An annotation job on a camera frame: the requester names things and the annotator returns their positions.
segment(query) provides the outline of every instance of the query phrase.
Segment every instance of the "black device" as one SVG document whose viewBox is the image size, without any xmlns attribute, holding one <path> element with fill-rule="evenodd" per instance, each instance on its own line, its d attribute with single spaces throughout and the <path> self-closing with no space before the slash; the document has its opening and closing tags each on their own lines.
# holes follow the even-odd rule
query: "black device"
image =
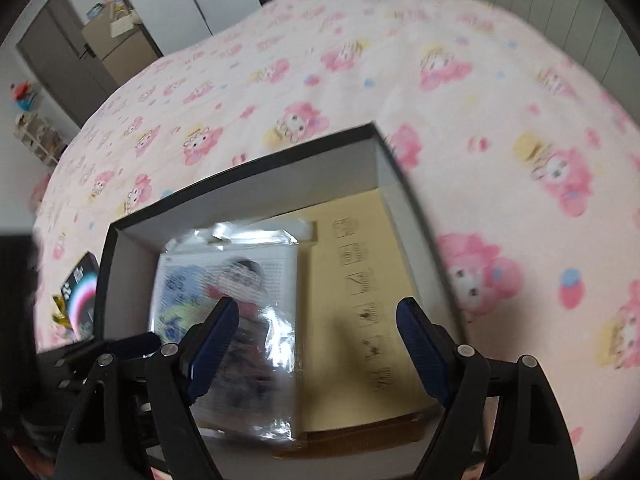
<svg viewBox="0 0 640 480">
<path fill-rule="evenodd" d="M 189 406 L 209 389 L 238 320 L 236 302 L 223 298 L 180 344 L 151 357 L 101 354 L 66 425 L 54 478 L 151 479 L 145 448 L 159 444 L 174 480 L 221 479 Z M 456 345 L 413 298 L 400 301 L 396 323 L 425 390 L 445 409 L 415 479 L 458 480 L 481 431 L 485 399 L 499 397 L 482 478 L 578 480 L 562 413 L 534 357 L 502 362 Z"/>
<path fill-rule="evenodd" d="M 98 356 L 130 360 L 153 353 L 153 333 L 110 341 L 89 338 L 36 355 L 33 309 L 38 250 L 30 234 L 0 235 L 0 478 L 33 479 L 12 446 L 54 459 L 63 431 Z"/>
</svg>

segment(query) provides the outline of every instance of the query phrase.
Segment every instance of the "printed icon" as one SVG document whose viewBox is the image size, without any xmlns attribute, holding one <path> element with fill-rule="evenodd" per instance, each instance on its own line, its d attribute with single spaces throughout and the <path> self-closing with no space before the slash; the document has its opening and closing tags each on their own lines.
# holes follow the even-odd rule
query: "printed icon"
<svg viewBox="0 0 640 480">
<path fill-rule="evenodd" d="M 378 359 L 382 357 L 383 346 L 384 346 L 384 336 L 375 335 L 372 337 L 367 337 L 361 341 L 364 346 L 364 358 L 367 361 L 371 361 L 372 359 Z"/>
<path fill-rule="evenodd" d="M 378 320 L 378 310 L 375 303 L 363 303 L 354 307 L 358 316 L 358 326 L 369 326 L 376 324 Z"/>
<path fill-rule="evenodd" d="M 334 232 L 337 238 L 344 238 L 356 232 L 358 221 L 355 218 L 341 218 L 334 222 Z"/>
<path fill-rule="evenodd" d="M 339 248 L 340 263 L 342 265 L 351 265 L 361 262 L 364 259 L 362 247 L 358 242 L 349 245 L 343 245 Z"/>
<path fill-rule="evenodd" d="M 369 377 L 373 381 L 373 389 L 375 391 L 381 390 L 391 385 L 391 368 L 386 366 L 373 370 L 369 372 Z"/>
<path fill-rule="evenodd" d="M 346 277 L 347 292 L 350 296 L 369 292 L 373 288 L 373 273 L 370 270 L 355 272 Z"/>
<path fill-rule="evenodd" d="M 65 298 L 65 301 L 71 297 L 71 286 L 69 282 L 65 282 L 62 286 L 62 297 Z"/>
</svg>

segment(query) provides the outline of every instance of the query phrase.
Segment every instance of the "metal screw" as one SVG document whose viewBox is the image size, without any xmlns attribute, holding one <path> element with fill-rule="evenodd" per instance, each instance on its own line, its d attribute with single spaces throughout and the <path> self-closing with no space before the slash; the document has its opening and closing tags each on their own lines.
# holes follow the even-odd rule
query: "metal screw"
<svg viewBox="0 0 640 480">
<path fill-rule="evenodd" d="M 160 353 L 164 357 L 171 357 L 172 355 L 176 355 L 178 353 L 178 345 L 176 343 L 167 343 L 162 346 L 160 349 Z"/>
<path fill-rule="evenodd" d="M 474 348 L 469 345 L 460 345 L 458 347 L 458 353 L 462 355 L 462 357 L 471 357 L 476 353 L 476 350 L 474 350 Z"/>
<path fill-rule="evenodd" d="M 98 364 L 100 366 L 109 366 L 113 363 L 113 356 L 111 354 L 102 354 L 98 357 Z"/>
<path fill-rule="evenodd" d="M 533 355 L 525 355 L 522 356 L 522 364 L 529 368 L 535 368 L 536 366 L 538 366 L 538 361 L 535 357 L 533 357 Z"/>
</svg>

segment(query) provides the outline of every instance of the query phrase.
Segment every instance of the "bed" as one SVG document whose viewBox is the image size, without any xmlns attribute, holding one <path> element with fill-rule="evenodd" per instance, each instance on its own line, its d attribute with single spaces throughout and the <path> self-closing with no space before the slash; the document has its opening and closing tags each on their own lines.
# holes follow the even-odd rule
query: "bed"
<svg viewBox="0 0 640 480">
<path fill-rule="evenodd" d="M 539 358 L 582 476 L 640 413 L 640 132 L 580 65 L 479 0 L 275 0 L 159 59 L 73 140 L 44 197 L 52 294 L 111 222 L 206 176 L 376 121 L 438 235 L 470 341 Z"/>
</svg>

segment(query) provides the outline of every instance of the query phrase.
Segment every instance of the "small box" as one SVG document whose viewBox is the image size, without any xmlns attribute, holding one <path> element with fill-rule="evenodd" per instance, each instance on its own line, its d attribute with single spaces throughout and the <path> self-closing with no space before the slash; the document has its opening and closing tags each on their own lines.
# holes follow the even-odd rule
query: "small box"
<svg viewBox="0 0 640 480">
<path fill-rule="evenodd" d="M 127 30 L 113 36 L 112 28 L 116 22 L 111 19 L 110 9 L 111 6 L 107 6 L 101 10 L 84 26 L 82 35 L 96 57 L 121 86 L 155 62 L 159 56 L 143 27 L 128 23 Z"/>
<path fill-rule="evenodd" d="M 304 208 L 312 210 L 311 206 L 366 196 L 372 190 L 377 190 L 390 221 L 389 232 L 395 232 L 401 260 L 410 277 L 410 290 L 432 322 L 463 342 L 462 318 L 454 308 L 453 293 L 433 235 L 407 180 L 373 124 L 298 144 L 223 171 L 114 222 L 100 263 L 96 335 L 124 338 L 146 332 L 158 256 L 171 238 L 220 221 L 259 220 Z M 369 328 L 382 310 L 376 301 L 367 299 L 367 293 L 372 288 L 380 289 L 385 276 L 372 279 L 366 265 L 372 247 L 354 238 L 357 229 L 357 222 L 345 217 L 332 221 L 325 231 L 335 238 L 336 272 L 348 274 L 341 283 L 344 294 L 353 301 L 344 315 L 353 315 L 354 330 L 371 332 Z M 394 304 L 386 306 L 392 313 L 388 321 L 395 333 L 376 339 L 377 334 L 371 332 L 372 337 L 366 339 L 371 349 L 384 348 L 391 339 L 399 338 L 394 313 L 395 304 L 401 299 L 392 298 L 387 303 Z M 368 348 L 363 346 L 362 358 L 371 363 L 372 370 L 365 370 L 365 375 L 372 384 L 385 388 L 389 371 L 382 365 L 373 366 L 383 358 Z M 393 402 L 394 396 L 382 395 Z"/>
</svg>

